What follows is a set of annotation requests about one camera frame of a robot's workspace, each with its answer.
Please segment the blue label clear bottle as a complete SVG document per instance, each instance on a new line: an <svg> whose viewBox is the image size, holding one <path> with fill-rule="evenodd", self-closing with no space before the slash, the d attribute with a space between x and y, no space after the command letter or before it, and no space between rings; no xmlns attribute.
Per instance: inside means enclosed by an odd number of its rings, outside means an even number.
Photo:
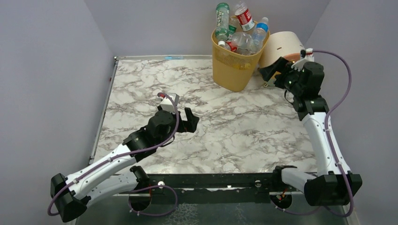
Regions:
<svg viewBox="0 0 398 225"><path fill-rule="evenodd" d="M263 41L267 37L269 30L268 22L268 18L263 17L261 21L256 24L256 27L252 33L252 44L250 47L251 53L256 54L262 49Z"/></svg>

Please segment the crushed clear water bottle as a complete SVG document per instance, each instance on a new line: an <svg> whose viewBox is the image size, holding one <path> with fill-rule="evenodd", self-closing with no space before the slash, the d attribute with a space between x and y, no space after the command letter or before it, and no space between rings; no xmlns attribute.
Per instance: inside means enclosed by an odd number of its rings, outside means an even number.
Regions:
<svg viewBox="0 0 398 225"><path fill-rule="evenodd" d="M232 35L230 42L236 47L247 49L253 52L253 38L250 34L244 32L236 32Z"/></svg>

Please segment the green white label bottle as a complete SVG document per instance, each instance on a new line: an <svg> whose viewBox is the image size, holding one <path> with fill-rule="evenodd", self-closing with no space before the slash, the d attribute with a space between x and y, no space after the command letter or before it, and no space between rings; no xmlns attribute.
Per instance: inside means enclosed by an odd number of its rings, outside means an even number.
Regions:
<svg viewBox="0 0 398 225"><path fill-rule="evenodd" d="M235 16L229 17L229 36L228 39L231 39L232 35L236 33L237 28L240 26L239 20Z"/></svg>

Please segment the red label clear bottle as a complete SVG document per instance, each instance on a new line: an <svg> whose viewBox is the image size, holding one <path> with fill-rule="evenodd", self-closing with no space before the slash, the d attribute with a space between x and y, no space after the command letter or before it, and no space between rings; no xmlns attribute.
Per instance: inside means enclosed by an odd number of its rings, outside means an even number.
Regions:
<svg viewBox="0 0 398 225"><path fill-rule="evenodd" d="M244 1L241 0L235 4L233 12L243 31L251 31L254 28L255 23L253 21L253 17Z"/></svg>

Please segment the green label tall bottle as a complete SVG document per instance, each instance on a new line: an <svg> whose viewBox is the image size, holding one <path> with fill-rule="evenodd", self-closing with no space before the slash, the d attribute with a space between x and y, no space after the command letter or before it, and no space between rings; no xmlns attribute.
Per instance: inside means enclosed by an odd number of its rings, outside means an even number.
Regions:
<svg viewBox="0 0 398 225"><path fill-rule="evenodd" d="M230 7L222 2L216 6L215 38L217 41L226 41L229 37L229 13Z"/></svg>

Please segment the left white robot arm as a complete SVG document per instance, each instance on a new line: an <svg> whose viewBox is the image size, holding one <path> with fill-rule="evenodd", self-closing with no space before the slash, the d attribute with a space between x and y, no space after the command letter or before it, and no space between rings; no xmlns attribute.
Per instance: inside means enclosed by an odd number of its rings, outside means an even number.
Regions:
<svg viewBox="0 0 398 225"><path fill-rule="evenodd" d="M185 108L186 120L180 113L158 109L148 124L132 132L114 150L88 167L64 176L61 173L51 178L52 201L47 209L50 216L52 206L57 208L64 223L81 216L89 206L108 196L150 186L148 175L135 164L154 154L174 140L175 134L194 133L199 117Z"/></svg>

